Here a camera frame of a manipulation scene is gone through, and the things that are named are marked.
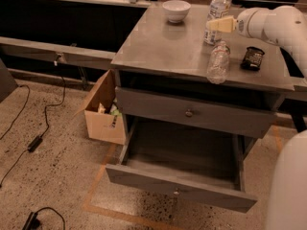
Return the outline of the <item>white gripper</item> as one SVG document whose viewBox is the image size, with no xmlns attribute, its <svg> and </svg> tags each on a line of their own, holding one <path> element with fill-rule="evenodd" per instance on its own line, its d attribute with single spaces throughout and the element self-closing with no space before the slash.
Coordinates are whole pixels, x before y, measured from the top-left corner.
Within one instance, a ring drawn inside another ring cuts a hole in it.
<svg viewBox="0 0 307 230">
<path fill-rule="evenodd" d="M 237 31 L 241 36 L 265 40 L 265 21 L 268 10 L 264 8 L 250 8 L 242 11 L 237 19 L 233 15 L 212 19 L 206 22 L 206 29 L 222 33 Z"/>
</svg>

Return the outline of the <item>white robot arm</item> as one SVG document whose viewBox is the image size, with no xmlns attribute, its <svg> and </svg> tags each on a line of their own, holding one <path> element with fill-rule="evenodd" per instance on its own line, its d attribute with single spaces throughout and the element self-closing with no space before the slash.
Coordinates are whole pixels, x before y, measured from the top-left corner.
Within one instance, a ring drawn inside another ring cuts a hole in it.
<svg viewBox="0 0 307 230">
<path fill-rule="evenodd" d="M 251 8 L 206 23 L 210 31 L 257 38 L 284 49 L 307 79 L 307 20 L 292 6 Z M 291 138 L 276 161 L 265 230 L 307 230 L 307 130 Z"/>
</svg>

